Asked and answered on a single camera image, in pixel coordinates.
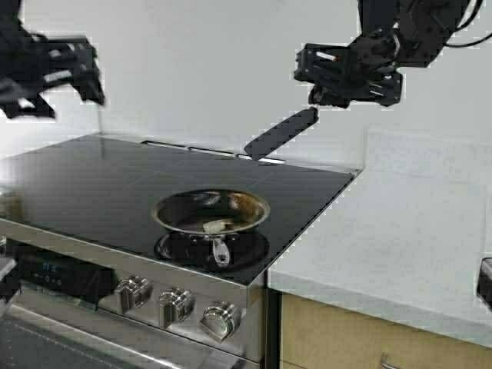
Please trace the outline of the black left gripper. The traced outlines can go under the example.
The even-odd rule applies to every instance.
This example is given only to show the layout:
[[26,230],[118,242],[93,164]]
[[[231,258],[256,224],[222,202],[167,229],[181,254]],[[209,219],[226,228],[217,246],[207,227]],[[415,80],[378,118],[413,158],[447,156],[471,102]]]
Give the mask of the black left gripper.
[[1,2],[1,111],[8,119],[56,118],[42,93],[70,85],[82,101],[105,105],[98,53],[85,36],[49,38],[24,28],[21,1]]

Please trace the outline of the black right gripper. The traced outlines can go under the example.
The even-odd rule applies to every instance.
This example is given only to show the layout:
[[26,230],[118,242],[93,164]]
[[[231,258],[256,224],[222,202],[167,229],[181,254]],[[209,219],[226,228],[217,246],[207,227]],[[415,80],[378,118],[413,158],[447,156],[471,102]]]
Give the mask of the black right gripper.
[[312,85],[311,105],[348,108],[362,101],[390,107],[401,100],[399,51],[393,32],[361,34],[348,46],[309,43],[296,55],[294,79]]

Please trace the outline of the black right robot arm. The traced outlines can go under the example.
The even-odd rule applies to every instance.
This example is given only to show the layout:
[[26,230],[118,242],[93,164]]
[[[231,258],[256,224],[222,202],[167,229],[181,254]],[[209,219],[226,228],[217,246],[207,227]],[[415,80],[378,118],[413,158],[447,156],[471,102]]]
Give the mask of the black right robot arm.
[[311,84],[308,104],[348,108],[353,101],[390,107],[400,102],[399,68],[426,68],[450,38],[468,27],[482,1],[360,1],[360,34],[348,45],[307,43],[294,79]]

